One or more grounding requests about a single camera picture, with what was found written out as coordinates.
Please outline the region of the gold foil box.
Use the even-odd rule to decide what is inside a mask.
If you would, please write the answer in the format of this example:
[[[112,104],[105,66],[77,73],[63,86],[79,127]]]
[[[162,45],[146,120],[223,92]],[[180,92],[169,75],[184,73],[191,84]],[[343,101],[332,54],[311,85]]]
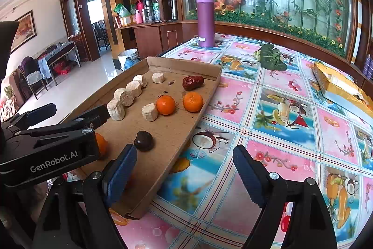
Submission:
[[[366,122],[372,121],[372,99],[339,71],[314,63],[313,74],[323,96],[355,113]]]

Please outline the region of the brown cardboard tray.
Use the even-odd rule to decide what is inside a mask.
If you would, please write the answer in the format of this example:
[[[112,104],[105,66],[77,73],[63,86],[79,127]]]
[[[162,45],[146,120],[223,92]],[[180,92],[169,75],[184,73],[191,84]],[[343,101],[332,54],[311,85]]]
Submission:
[[[126,108],[124,119],[108,119],[97,129],[109,144],[107,156],[81,167],[81,176],[101,171],[111,159],[117,158],[126,144],[133,143],[139,131],[147,131],[153,136],[154,148],[148,152],[137,153],[137,163],[131,174],[133,184],[125,189],[121,198],[112,205],[113,210],[129,219],[140,219],[147,212],[152,199],[204,113],[191,113],[183,107],[183,97],[186,94],[182,86],[183,78],[195,75],[204,77],[203,86],[196,91],[207,106],[219,85],[221,71],[221,67],[215,64],[148,57],[103,85],[64,118],[69,121],[91,108],[106,105],[113,99],[114,91],[126,87],[134,76],[143,74],[146,77],[147,86],[142,94],[135,98],[133,105]],[[164,82],[152,81],[152,75],[156,72],[164,73]],[[160,114],[153,122],[144,120],[142,107],[155,103],[163,95],[169,95],[175,100],[176,111],[169,116]]]

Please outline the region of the fruit pattern tablecloth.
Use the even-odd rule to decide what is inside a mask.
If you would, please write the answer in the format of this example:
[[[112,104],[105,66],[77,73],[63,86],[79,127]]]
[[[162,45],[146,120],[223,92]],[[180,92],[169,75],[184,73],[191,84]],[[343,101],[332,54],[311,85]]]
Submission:
[[[219,65],[221,82],[148,213],[117,220],[129,248],[241,248],[260,209],[233,163],[237,145],[284,179],[317,181],[339,248],[362,231],[372,214],[371,125],[323,97],[314,58],[281,47],[286,70],[268,71],[261,45],[219,35],[210,51],[191,40],[166,53]]]

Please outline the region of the large dried red date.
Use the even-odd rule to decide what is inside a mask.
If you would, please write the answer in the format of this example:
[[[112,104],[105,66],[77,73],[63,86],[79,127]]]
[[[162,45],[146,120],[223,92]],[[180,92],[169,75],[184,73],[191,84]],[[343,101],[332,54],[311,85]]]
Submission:
[[[196,88],[202,87],[204,84],[204,77],[202,76],[189,76],[183,78],[182,86],[186,91],[192,91]]]

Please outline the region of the green leafy vegetable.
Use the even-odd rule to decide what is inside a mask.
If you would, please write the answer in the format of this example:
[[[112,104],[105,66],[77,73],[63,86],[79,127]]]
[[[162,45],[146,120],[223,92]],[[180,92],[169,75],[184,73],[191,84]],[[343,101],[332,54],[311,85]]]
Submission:
[[[281,60],[280,50],[273,44],[262,44],[259,50],[253,53],[253,58],[260,63],[261,68],[270,71],[286,71],[287,66]]]

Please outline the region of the purple spray cans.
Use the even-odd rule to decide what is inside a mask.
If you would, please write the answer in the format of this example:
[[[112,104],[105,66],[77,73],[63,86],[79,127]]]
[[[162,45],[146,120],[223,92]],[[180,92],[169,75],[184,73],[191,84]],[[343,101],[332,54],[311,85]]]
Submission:
[[[367,55],[367,57],[365,59],[365,63],[364,63],[364,66],[363,66],[362,73],[363,73],[363,75],[367,79],[371,79],[372,78],[372,74],[373,74],[373,59],[372,59],[372,56],[369,55],[369,54]]]

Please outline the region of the dark plum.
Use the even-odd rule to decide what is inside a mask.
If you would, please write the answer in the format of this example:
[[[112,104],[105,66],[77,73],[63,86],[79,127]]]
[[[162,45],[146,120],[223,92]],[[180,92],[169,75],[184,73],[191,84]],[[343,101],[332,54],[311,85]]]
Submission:
[[[147,152],[154,147],[153,136],[147,131],[139,131],[133,141],[133,145],[141,152]]]

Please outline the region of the purple thermos bottle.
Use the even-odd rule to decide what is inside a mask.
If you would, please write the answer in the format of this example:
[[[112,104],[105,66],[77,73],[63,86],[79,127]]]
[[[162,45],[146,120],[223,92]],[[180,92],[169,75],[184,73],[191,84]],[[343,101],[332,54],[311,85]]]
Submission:
[[[214,0],[196,0],[199,46],[214,47]]]

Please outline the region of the framed wall picture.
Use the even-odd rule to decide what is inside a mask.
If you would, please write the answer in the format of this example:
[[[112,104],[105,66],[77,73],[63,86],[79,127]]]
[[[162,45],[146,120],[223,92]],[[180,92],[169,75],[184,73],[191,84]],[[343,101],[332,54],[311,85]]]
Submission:
[[[19,25],[11,46],[11,53],[37,36],[32,10],[19,17],[17,22],[19,22]]]

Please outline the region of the orange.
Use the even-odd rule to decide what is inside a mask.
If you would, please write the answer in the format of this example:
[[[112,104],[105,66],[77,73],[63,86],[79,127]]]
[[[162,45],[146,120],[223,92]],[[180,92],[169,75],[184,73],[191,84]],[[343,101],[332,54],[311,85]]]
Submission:
[[[98,144],[99,148],[99,153],[100,153],[100,158],[103,158],[107,154],[107,149],[108,149],[108,142],[106,139],[99,133],[95,133],[95,138]]]
[[[160,96],[156,101],[156,107],[163,116],[169,116],[176,111],[176,103],[169,95]]]
[[[183,97],[183,107],[188,112],[199,112],[204,106],[204,100],[197,92],[187,92]]]

